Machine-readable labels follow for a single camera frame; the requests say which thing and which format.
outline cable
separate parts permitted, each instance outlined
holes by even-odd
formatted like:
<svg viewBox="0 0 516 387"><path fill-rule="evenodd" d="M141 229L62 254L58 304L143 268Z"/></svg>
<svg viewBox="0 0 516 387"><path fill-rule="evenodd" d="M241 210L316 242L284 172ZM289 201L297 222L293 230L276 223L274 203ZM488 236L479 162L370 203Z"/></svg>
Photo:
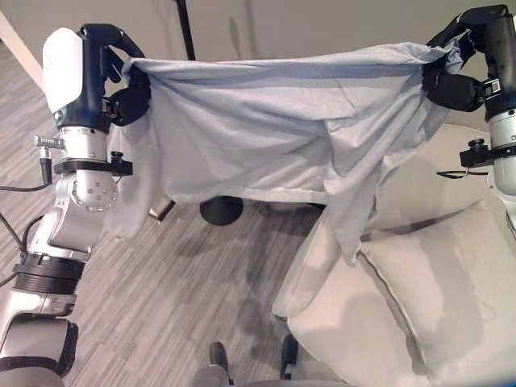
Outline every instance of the cable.
<svg viewBox="0 0 516 387"><path fill-rule="evenodd" d="M4 216L2 215L2 213L0 212L0 221L2 221L3 225L6 227L6 229L9 231L10 233L10 236L13 237L13 239L15 240L16 244L18 244L18 247L21 251L23 251L23 243L22 241L20 240L20 238L18 237L18 235L16 234L16 231L13 230L13 227L10 226L9 222L7 222L7 219L4 218Z"/></svg>
<svg viewBox="0 0 516 387"><path fill-rule="evenodd" d="M19 188L19 187L6 187L4 185L0 185L0 191L15 191L15 192L35 192L41 191L42 189L47 188L49 185L39 185L37 187L30 188Z"/></svg>
<svg viewBox="0 0 516 387"><path fill-rule="evenodd" d="M484 176L487 175L487 172L471 172L467 169L465 171L441 171L436 172L439 176L447 177L448 179L462 179L463 177L466 177L467 175L474 175L474 176Z"/></svg>
<svg viewBox="0 0 516 387"><path fill-rule="evenodd" d="M27 251L27 239L28 239L28 236L29 236L29 231L31 230L31 227L34 226L36 223L38 223L41 219L43 219L43 215L38 216L37 218L32 219L29 222L29 224L27 224L27 226L25 227L25 231L23 232L23 237L22 237L22 245L23 245L23 250L25 252Z"/></svg>
<svg viewBox="0 0 516 387"><path fill-rule="evenodd" d="M13 278L15 278L17 275L18 275L18 273L12 273L8 278L6 278L5 280L0 281L0 288L2 286L4 286L6 283L8 283L9 281L11 281Z"/></svg>

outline black ball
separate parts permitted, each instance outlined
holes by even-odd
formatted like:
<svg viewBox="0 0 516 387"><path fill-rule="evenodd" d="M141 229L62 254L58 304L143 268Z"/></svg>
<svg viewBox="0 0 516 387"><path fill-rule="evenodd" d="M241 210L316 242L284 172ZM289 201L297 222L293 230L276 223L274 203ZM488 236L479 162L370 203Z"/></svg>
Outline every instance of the black ball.
<svg viewBox="0 0 516 387"><path fill-rule="evenodd" d="M243 200L232 196L217 196L200 205L201 216L214 226L227 226L236 221L243 211Z"/></svg>

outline black clamp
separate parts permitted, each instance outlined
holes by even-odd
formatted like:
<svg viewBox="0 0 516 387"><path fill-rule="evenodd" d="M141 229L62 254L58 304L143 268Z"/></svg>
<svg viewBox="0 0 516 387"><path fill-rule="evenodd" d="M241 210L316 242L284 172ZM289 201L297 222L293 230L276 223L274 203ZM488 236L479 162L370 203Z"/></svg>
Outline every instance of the black clamp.
<svg viewBox="0 0 516 387"><path fill-rule="evenodd" d="M493 165L496 159L516 156L516 145L489 149L484 139L474 139L468 143L469 150L460 153L460 165L465 168L479 168Z"/></svg>
<svg viewBox="0 0 516 387"><path fill-rule="evenodd" d="M111 172L113 176L123 177L132 175L132 163L122 159L123 153L111 152L111 162L102 163L89 160L68 160L59 163L54 167L54 173L70 173L78 170L86 171L106 171Z"/></svg>

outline wheel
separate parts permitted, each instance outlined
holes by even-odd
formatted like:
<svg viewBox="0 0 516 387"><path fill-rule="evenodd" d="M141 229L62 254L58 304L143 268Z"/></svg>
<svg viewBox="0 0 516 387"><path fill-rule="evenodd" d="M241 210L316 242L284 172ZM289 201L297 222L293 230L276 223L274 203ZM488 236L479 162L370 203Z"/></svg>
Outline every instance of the wheel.
<svg viewBox="0 0 516 387"><path fill-rule="evenodd" d="M201 203L201 216L214 226L227 226L236 221L243 211L243 200L232 196L217 196Z"/></svg>
<svg viewBox="0 0 516 387"><path fill-rule="evenodd" d="M226 348L219 342L210 345L210 363L220 365L226 372L229 372Z"/></svg>
<svg viewBox="0 0 516 387"><path fill-rule="evenodd" d="M298 341L292 335L287 335L283 339L283 348L281 349L280 379L282 379L282 380L292 379L292 375L287 370L287 367L289 365L293 367L298 363L298 352L299 352Z"/></svg>

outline cushion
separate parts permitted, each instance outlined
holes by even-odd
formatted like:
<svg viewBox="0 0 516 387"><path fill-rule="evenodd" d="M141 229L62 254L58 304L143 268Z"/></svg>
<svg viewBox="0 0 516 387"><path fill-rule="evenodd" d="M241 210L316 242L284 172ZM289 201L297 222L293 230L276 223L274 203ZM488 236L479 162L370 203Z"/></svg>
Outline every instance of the cushion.
<svg viewBox="0 0 516 387"><path fill-rule="evenodd" d="M289 317L290 331L315 359L353 385L429 386L417 348L407 348L402 318L393 314L374 277L363 259L351 267L341 256L315 299Z"/></svg>
<svg viewBox="0 0 516 387"><path fill-rule="evenodd" d="M434 384L516 381L516 257L508 240L479 202L419 231L363 245Z"/></svg>
<svg viewBox="0 0 516 387"><path fill-rule="evenodd" d="M480 200L487 190L487 178L452 180L438 171L464 169L459 152L471 139L489 136L469 127L442 125L432 139L392 172L377 190L376 215L368 228L385 230L463 210Z"/></svg>
<svg viewBox="0 0 516 387"><path fill-rule="evenodd" d="M273 304L273 313L290 317L305 309L321 289L339 256L326 208L298 249Z"/></svg>

